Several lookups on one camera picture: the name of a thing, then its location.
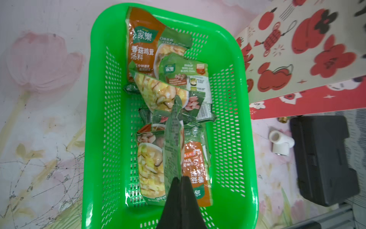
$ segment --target mushroom chicken soup label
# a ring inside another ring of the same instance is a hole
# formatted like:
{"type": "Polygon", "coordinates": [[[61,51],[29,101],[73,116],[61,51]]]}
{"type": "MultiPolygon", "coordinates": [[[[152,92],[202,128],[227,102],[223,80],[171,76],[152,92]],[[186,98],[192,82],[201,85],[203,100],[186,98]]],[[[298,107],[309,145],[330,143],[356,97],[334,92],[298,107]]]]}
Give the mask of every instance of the mushroom chicken soup label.
{"type": "MultiPolygon", "coordinates": [[[[126,17],[128,27],[127,65],[134,61],[139,72],[158,78],[161,60],[170,53],[183,56],[192,47],[192,36],[179,33],[161,23],[149,12],[130,7],[126,17]]],[[[127,69],[127,78],[133,76],[127,69]]]]}
{"type": "Polygon", "coordinates": [[[197,121],[214,121],[216,117],[211,111],[212,96],[208,76],[207,64],[186,59],[175,53],[166,56],[159,66],[161,81],[190,91],[190,99],[183,108],[190,115],[197,117],[197,121]]]}
{"type": "Polygon", "coordinates": [[[171,112],[176,96],[180,98],[184,106],[188,104],[189,91],[139,73],[136,71],[136,64],[133,61],[129,67],[136,86],[151,112],[154,110],[171,112]]]}
{"type": "Polygon", "coordinates": [[[213,204],[207,163],[210,159],[203,126],[197,122],[184,125],[184,143],[183,176],[190,178],[198,205],[209,207],[213,204]]]}
{"type": "Polygon", "coordinates": [[[141,195],[148,204],[165,204],[163,143],[164,131],[151,130],[151,124],[136,134],[141,195]]]}

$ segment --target black case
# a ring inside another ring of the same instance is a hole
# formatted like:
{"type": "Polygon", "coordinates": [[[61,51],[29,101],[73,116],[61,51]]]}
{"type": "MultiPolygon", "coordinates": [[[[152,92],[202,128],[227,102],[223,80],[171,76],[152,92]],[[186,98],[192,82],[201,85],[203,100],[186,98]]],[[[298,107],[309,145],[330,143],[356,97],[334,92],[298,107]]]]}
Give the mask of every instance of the black case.
{"type": "Polygon", "coordinates": [[[357,174],[348,168],[344,139],[349,137],[343,116],[306,116],[290,121],[300,194],[323,206],[359,193],[357,174]]]}

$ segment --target white pipe fitting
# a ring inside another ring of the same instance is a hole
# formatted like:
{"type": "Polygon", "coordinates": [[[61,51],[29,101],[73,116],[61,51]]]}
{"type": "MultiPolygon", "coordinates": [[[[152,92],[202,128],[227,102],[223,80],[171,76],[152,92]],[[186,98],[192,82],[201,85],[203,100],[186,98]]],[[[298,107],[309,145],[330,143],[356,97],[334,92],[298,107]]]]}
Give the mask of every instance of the white pipe fitting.
{"type": "Polygon", "coordinates": [[[295,145],[293,138],[277,130],[271,131],[268,138],[273,143],[272,152],[278,155],[288,156],[290,154],[290,148],[295,145]]]}

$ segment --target green packet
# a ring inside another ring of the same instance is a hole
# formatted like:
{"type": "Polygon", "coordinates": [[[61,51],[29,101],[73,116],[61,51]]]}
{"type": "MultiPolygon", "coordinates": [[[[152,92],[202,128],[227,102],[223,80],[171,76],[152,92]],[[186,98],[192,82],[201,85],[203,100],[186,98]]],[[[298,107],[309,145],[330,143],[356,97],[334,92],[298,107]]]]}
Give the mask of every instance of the green packet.
{"type": "Polygon", "coordinates": [[[126,84],[123,86],[123,90],[129,95],[140,95],[140,91],[135,83],[126,84]]]}
{"type": "Polygon", "coordinates": [[[129,69],[145,104],[151,112],[154,110],[171,112],[176,95],[180,97],[184,106],[188,104],[189,91],[139,73],[133,61],[131,61],[129,69]]]}
{"type": "Polygon", "coordinates": [[[212,205],[211,182],[209,175],[209,156],[204,138],[205,128],[197,122],[184,125],[183,176],[191,179],[193,192],[200,207],[212,205]]]}
{"type": "Polygon", "coordinates": [[[199,109],[197,121],[216,120],[212,112],[212,96],[209,82],[208,65],[197,60],[186,59],[176,53],[164,57],[159,66],[159,79],[168,84],[186,89],[190,92],[204,92],[205,97],[200,107],[195,107],[195,101],[190,100],[188,109],[199,109]]]}
{"type": "Polygon", "coordinates": [[[136,134],[140,192],[147,204],[164,206],[164,131],[150,129],[147,124],[136,134]]]}
{"type": "Polygon", "coordinates": [[[179,119],[181,109],[182,102],[178,96],[175,96],[172,112],[166,122],[163,146],[164,183],[167,195],[173,179],[175,177],[180,179],[182,176],[184,127],[183,121],[179,119]]]}
{"type": "Polygon", "coordinates": [[[142,122],[144,125],[151,123],[152,121],[152,114],[149,110],[148,106],[146,104],[142,105],[138,109],[138,113],[140,114],[140,117],[142,119],[142,122]]]}
{"type": "Polygon", "coordinates": [[[169,116],[170,113],[167,111],[154,110],[151,117],[151,131],[165,130],[169,116]]]}
{"type": "MultiPolygon", "coordinates": [[[[129,7],[126,14],[127,65],[135,62],[141,73],[158,78],[160,61],[170,53],[184,55],[192,47],[192,35],[167,27],[148,11],[129,7]]],[[[127,70],[127,79],[133,76],[127,70]]]]}

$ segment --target black tongs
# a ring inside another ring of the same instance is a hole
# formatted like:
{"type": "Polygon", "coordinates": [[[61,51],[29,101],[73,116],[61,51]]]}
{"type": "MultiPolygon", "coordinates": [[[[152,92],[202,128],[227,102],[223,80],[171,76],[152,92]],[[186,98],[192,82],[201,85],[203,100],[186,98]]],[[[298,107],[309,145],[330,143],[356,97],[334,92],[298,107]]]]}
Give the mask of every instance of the black tongs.
{"type": "Polygon", "coordinates": [[[189,177],[173,179],[156,229],[207,229],[189,177]]]}

